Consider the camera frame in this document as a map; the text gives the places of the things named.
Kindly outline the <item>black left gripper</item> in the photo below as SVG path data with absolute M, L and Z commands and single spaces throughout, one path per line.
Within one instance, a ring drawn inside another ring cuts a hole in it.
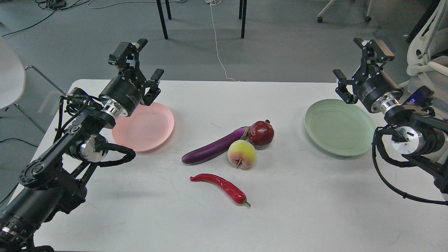
M 121 42 L 109 55 L 108 64 L 117 67 L 119 75 L 107 84 L 99 94 L 99 99 L 102 102 L 114 100 L 122 107 L 121 114 L 126 117 L 135 111 L 140 102 L 141 105 L 149 106 L 161 93 L 159 84 L 165 71 L 157 69 L 146 80 L 139 68 L 139 53 L 147 43 L 148 40 L 144 38 L 135 43 Z

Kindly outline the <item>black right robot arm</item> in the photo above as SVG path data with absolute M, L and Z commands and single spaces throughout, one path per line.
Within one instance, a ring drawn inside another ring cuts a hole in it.
M 432 108 L 434 92 L 427 86 L 419 88 L 400 103 L 403 90 L 384 72 L 394 54 L 381 40 L 354 38 L 362 50 L 360 66 L 351 78 L 341 70 L 333 70 L 337 78 L 336 93 L 346 104 L 361 102 L 369 113 L 382 113 L 386 125 L 377 127 L 372 138 L 372 160 L 383 183 L 403 199 L 426 204 L 447 205 L 447 158 L 434 162 L 427 154 L 435 153 L 447 143 L 447 120 L 438 119 Z M 400 167 L 419 167 L 434 179 L 443 201 L 413 196 L 392 185 L 382 175 L 377 154 L 387 163 Z

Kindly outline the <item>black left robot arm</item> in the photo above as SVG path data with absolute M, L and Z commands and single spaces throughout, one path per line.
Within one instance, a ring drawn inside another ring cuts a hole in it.
M 69 214 L 85 202 L 86 184 L 97 167 L 118 166 L 135 158 L 134 150 L 113 144 L 100 134 L 112 129 L 119 116 L 129 117 L 138 105 L 149 106 L 160 94 L 162 69 L 147 79 L 139 68 L 139 53 L 147 39 L 121 42 L 108 63 L 119 73 L 98 97 L 74 88 L 60 97 L 53 144 L 19 175 L 23 190 L 1 211 L 2 252 L 53 252 L 36 247 L 34 234 L 57 212 Z

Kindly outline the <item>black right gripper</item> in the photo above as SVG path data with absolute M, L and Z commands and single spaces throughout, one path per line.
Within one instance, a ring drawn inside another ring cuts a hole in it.
M 387 113 L 399 105 L 398 100 L 403 96 L 402 89 L 383 71 L 395 55 L 382 40 L 354 38 L 353 41 L 362 50 L 360 67 L 352 76 L 353 80 L 334 69 L 338 85 L 335 92 L 346 104 L 360 101 L 369 113 Z M 353 85 L 353 93 L 348 91 L 349 85 Z

